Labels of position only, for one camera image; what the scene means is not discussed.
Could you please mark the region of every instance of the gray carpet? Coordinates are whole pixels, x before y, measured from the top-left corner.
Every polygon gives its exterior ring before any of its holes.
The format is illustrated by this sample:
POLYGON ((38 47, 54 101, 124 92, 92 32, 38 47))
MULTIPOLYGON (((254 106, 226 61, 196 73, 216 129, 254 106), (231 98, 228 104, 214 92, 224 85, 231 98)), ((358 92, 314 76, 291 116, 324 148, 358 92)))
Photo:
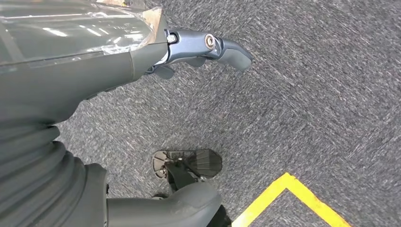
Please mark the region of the gray carpet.
MULTIPOLYGON (((401 1, 153 0, 171 26, 239 41, 245 73, 176 65, 83 102, 68 149, 109 170, 111 196, 150 197, 161 149, 211 148, 232 219, 284 172, 352 226, 401 226, 401 1)), ((254 227, 325 226, 289 192, 254 227)))

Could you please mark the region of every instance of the plastic wrap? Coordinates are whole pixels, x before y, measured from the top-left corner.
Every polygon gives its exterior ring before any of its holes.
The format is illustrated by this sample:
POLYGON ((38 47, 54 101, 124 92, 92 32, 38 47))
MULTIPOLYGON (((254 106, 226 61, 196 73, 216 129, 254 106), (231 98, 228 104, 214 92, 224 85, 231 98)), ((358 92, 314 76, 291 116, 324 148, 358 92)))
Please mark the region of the plastic wrap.
POLYGON ((143 0, 97 0, 96 2, 119 6, 129 6, 136 9, 146 8, 145 2, 143 0))
POLYGON ((40 67, 134 51, 155 41, 160 17, 161 8, 85 0, 2 1, 0 65, 40 67))

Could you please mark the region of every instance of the yellow floor tape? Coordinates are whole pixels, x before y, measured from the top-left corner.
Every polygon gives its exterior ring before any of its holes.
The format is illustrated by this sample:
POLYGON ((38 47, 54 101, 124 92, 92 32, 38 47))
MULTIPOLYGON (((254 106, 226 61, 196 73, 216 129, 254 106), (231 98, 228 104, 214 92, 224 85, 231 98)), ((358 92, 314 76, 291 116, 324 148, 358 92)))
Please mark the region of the yellow floor tape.
POLYGON ((321 202, 305 185, 289 173, 283 174, 252 202, 232 227, 248 227, 284 190, 288 189, 332 227, 351 227, 340 215, 321 202))

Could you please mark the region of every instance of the gray plastic cover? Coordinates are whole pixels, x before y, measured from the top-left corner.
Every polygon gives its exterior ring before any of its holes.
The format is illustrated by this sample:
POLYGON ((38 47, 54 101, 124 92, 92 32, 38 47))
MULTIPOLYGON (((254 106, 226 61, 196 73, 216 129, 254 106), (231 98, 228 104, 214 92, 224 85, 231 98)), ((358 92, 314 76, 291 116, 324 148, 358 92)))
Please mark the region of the gray plastic cover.
POLYGON ((206 227, 222 202, 208 183, 192 183, 167 199, 108 199, 108 227, 206 227))
POLYGON ((131 52, 156 40, 160 17, 161 8, 144 10, 85 0, 3 0, 0 66, 131 52))

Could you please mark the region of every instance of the screw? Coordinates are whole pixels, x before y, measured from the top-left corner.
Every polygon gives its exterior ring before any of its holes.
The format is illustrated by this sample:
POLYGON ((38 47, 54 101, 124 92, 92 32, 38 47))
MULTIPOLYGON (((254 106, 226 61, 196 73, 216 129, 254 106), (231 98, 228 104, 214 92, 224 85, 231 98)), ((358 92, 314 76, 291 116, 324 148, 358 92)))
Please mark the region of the screw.
POLYGON ((162 174, 166 174, 166 167, 163 167, 161 170, 159 170, 162 174))
POLYGON ((205 44, 208 49, 210 50, 214 49, 215 42, 214 42, 214 37, 211 34, 207 34, 205 36, 205 44))
POLYGON ((177 36, 175 36, 174 34, 169 34, 167 36, 167 42, 169 44, 173 44, 173 43, 177 42, 177 36))

